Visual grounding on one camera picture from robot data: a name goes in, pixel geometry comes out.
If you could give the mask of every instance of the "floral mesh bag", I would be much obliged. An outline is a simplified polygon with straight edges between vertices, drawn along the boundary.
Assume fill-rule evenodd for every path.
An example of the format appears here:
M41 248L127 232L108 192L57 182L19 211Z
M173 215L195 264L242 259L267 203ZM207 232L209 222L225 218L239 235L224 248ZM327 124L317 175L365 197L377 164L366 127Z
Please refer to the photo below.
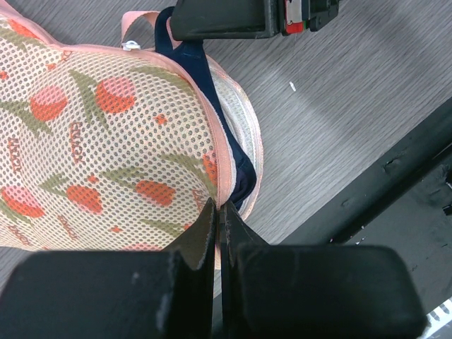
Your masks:
M127 51L60 44L0 0L0 246L162 249L209 198L251 212L254 111L165 13L124 15L123 36L141 16L156 29L155 51Z

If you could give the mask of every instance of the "navy blue cloth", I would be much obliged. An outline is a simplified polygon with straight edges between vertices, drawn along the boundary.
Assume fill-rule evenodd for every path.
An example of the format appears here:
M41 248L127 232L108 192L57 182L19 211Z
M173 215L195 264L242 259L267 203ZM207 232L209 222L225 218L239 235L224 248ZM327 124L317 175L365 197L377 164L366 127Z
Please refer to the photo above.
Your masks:
M173 10L174 7L166 8L157 17L155 23L155 51L184 67L186 72L190 74L197 86L210 101L220 118L237 168L236 185L230 200L238 209L256 185L256 171L226 123L225 115L223 114L215 86L213 85L212 75L210 74L206 53L203 48L203 41L184 41L176 49L173 49L170 34L167 30L167 21L171 17Z

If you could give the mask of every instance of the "mesh laundry bag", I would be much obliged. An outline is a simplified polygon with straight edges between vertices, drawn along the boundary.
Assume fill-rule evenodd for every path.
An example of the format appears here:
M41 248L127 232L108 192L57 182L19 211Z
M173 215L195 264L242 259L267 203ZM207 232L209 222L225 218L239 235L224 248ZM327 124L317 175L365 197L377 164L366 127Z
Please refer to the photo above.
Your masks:
M209 198L251 212L251 104L162 14L124 16L123 37L141 16L157 26L156 52L128 52L60 44L0 0L0 246L162 249Z

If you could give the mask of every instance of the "navy blue strap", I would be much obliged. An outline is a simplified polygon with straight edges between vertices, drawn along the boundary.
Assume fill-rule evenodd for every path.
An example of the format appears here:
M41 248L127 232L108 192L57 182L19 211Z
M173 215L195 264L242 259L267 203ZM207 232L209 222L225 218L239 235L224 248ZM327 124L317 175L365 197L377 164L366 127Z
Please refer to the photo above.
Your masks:
M203 41L184 41L176 49L173 49L170 34L167 30L167 21L171 17L173 10L174 7L166 8L157 17L155 23L155 51L184 67L210 101L220 118L237 167L236 186L230 200L235 204L236 208L240 208L243 200L251 194L256 185L256 171L226 123L225 115L213 85L206 53L204 53Z

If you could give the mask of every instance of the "gray wood grain surface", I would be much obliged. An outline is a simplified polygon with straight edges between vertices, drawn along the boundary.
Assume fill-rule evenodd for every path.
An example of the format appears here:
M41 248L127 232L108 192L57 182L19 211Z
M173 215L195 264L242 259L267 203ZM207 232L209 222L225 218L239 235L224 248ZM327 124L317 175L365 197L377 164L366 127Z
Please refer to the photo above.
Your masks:
M172 2L10 0L61 42L112 46L119 44L123 12ZM206 42L209 55L247 91L261 123L264 178L247 222L270 243L452 96L452 1L341 5L339 17L315 34ZM144 45L151 36L144 23L131 33ZM0 252L0 280L22 256Z

